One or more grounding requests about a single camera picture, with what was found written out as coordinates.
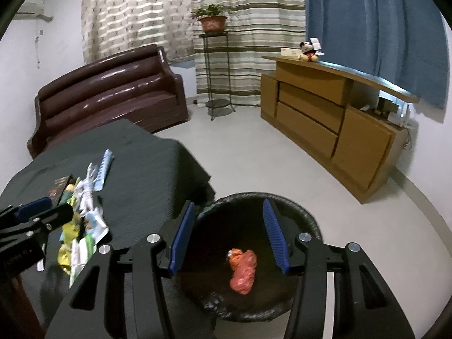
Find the floor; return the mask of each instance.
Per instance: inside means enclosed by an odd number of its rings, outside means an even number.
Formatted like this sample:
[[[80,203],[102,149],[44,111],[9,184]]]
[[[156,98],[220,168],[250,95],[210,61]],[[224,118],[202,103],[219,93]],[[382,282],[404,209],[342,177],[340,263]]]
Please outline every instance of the floor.
[[[159,136],[177,139],[212,175],[216,197],[263,191],[283,195],[317,220],[325,243],[359,243],[403,308],[417,338],[431,327],[452,294],[452,259],[411,199],[390,179],[361,205],[307,153],[260,118],[256,107],[210,121],[207,109],[190,105],[190,121]],[[324,338],[331,338],[334,291],[328,279]],[[282,338],[285,314],[272,322],[219,320],[218,339]]]

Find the drawer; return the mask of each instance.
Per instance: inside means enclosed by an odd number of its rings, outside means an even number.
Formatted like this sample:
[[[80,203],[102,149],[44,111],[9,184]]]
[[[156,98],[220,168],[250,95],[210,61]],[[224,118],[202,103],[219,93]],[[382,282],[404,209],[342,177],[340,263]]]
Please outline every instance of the drawer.
[[[366,190],[385,160],[392,135],[373,118],[347,109],[333,163]]]
[[[303,112],[336,134],[339,132],[345,110],[343,107],[285,82],[279,85],[279,101]]]
[[[275,117],[278,97],[278,81],[274,76],[262,74],[260,77],[260,110]]]
[[[310,143],[318,152],[331,157],[336,143],[336,134],[281,102],[277,105],[276,119]]]
[[[353,80],[309,67],[278,62],[275,79],[317,94],[339,105],[347,104]]]

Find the air conditioner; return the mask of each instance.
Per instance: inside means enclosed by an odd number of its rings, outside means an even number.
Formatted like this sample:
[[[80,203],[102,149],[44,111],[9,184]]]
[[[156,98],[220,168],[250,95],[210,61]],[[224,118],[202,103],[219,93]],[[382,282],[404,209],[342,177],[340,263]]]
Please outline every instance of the air conditioner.
[[[25,0],[14,19],[42,19],[50,22],[52,18],[44,15],[44,2],[45,0]]]

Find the brown leather sofa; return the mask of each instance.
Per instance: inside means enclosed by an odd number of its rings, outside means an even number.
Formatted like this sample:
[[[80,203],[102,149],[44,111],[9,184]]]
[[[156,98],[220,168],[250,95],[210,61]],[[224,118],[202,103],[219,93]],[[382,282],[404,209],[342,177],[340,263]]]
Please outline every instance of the brown leather sofa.
[[[127,118],[154,132],[188,120],[182,77],[163,48],[147,45],[82,66],[42,87],[35,98],[33,158],[46,148]]]

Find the metal screw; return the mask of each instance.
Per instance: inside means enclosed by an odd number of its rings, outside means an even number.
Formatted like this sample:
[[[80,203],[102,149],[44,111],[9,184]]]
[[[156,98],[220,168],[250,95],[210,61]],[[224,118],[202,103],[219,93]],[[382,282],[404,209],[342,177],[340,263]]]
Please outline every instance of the metal screw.
[[[354,242],[349,243],[349,250],[352,252],[358,252],[361,249],[361,246],[359,244],[356,244]]]
[[[158,234],[153,233],[153,234],[148,235],[146,240],[149,243],[154,244],[155,242],[159,242],[160,241],[160,236]]]
[[[108,246],[107,244],[103,244],[102,246],[99,247],[99,252],[102,255],[105,255],[106,253],[110,252],[110,249],[111,249],[110,246]]]
[[[298,238],[303,242],[309,242],[312,240],[312,236],[309,233],[303,232],[298,235]]]

